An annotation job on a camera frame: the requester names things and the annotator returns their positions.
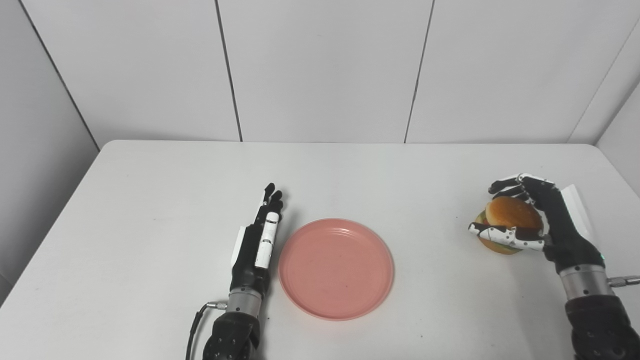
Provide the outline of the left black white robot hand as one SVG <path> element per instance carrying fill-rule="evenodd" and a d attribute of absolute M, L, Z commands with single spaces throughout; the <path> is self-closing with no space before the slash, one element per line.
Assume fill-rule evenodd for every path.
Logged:
<path fill-rule="evenodd" d="M 230 290 L 251 291 L 263 299 L 270 288 L 270 262 L 282 219 L 283 193 L 269 183 L 253 223 L 240 231 L 240 242 L 234 248 Z"/>

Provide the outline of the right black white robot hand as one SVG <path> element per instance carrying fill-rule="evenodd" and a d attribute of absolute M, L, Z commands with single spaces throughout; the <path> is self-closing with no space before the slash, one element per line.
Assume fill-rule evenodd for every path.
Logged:
<path fill-rule="evenodd" d="M 554 182 L 528 173 L 501 178 L 487 190 L 493 196 L 471 234 L 502 248 L 544 253 L 557 273 L 594 265 L 605 269 L 600 251 L 582 235 L 562 191 Z"/>

